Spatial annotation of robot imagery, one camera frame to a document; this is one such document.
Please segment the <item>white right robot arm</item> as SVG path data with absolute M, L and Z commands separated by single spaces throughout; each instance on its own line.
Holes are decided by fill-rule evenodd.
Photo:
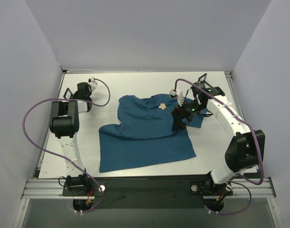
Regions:
M 259 167 L 260 180 L 251 181 L 254 185 L 261 185 L 264 179 L 263 154 L 265 135 L 241 118 L 227 100 L 220 87 L 212 87 L 206 81 L 190 83 L 194 100 L 187 102 L 182 91 L 174 88 L 169 96 L 177 100 L 178 105 L 171 112 L 173 116 L 172 131 L 183 130 L 186 125 L 183 119 L 191 121 L 193 116 L 203 110 L 208 110 L 223 127 L 231 138 L 225 152 L 223 164 L 211 172 L 210 179 L 215 185 L 225 184 L 240 176 L 242 172 L 255 166 Z

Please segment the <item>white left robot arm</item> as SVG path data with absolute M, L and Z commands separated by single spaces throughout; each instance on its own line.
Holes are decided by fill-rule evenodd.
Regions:
M 69 88 L 69 101 L 53 101 L 49 118 L 49 129 L 61 145 L 63 154 L 67 157 L 64 188 L 86 195 L 90 191 L 90 181 L 84 171 L 85 166 L 80 157 L 77 145 L 79 131 L 79 112 L 86 113 L 92 108 L 90 95 L 92 89 L 86 82 L 77 84 L 77 91 L 72 93 Z

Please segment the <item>blue t-shirt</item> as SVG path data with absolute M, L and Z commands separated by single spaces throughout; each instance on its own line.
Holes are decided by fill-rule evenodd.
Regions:
M 159 105 L 167 108 L 161 110 Z M 120 124 L 99 129 L 101 173 L 184 161 L 196 156 L 186 129 L 173 132 L 177 105 L 167 94 L 137 98 L 125 95 L 117 110 Z

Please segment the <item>gold leaf brooch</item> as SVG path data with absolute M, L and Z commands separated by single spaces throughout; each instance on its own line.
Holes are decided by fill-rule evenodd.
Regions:
M 160 108 L 161 110 L 165 110 L 165 109 L 167 108 L 167 106 L 166 106 L 165 103 L 161 103 L 161 104 L 159 105 L 159 108 Z

